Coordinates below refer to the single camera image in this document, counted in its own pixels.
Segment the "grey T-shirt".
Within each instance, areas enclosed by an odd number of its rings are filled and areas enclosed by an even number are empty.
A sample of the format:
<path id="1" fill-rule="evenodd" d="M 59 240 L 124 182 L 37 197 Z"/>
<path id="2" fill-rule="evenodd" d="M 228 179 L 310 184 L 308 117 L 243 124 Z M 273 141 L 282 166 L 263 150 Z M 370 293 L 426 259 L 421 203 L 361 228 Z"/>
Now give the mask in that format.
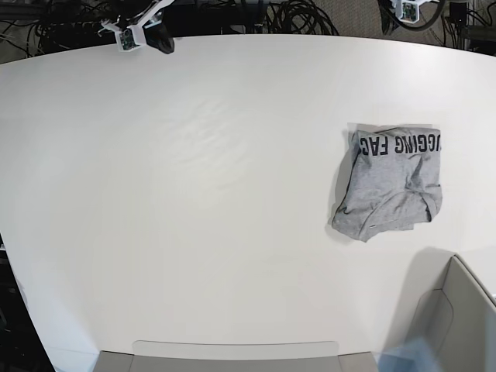
<path id="1" fill-rule="evenodd" d="M 334 230 L 367 242 L 379 233 L 411 230 L 439 214 L 443 191 L 438 129 L 358 129 L 350 149 L 350 179 L 332 217 Z"/>

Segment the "grey tray bottom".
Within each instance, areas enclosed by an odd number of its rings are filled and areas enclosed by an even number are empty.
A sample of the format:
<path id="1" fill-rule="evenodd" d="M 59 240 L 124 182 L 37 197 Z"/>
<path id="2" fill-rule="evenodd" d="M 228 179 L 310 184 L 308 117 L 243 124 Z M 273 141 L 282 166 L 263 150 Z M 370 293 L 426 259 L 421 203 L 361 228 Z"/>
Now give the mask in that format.
<path id="1" fill-rule="evenodd" d="M 131 353 L 100 352 L 95 371 L 377 371 L 370 352 L 339 354 L 334 341 L 275 344 L 137 340 Z"/>

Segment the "grey bin right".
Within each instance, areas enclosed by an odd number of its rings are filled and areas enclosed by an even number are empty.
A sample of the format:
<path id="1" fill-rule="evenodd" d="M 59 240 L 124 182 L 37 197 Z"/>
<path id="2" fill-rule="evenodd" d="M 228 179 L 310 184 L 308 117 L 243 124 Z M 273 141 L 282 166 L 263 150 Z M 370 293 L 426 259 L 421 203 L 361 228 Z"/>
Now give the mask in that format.
<path id="1" fill-rule="evenodd" d="M 408 342 L 416 371 L 495 370 L 495 300 L 459 257 L 422 296 Z"/>

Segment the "blue blurred object bottom right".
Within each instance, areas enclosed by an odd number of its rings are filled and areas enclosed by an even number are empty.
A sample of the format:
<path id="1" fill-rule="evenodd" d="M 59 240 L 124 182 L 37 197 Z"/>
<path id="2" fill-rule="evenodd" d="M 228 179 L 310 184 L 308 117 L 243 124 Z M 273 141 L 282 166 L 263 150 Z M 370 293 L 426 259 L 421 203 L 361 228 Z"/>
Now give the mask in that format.
<path id="1" fill-rule="evenodd" d="M 375 358 L 380 372 L 443 371 L 437 349 L 423 336 L 414 337 L 401 346 L 378 353 Z"/>

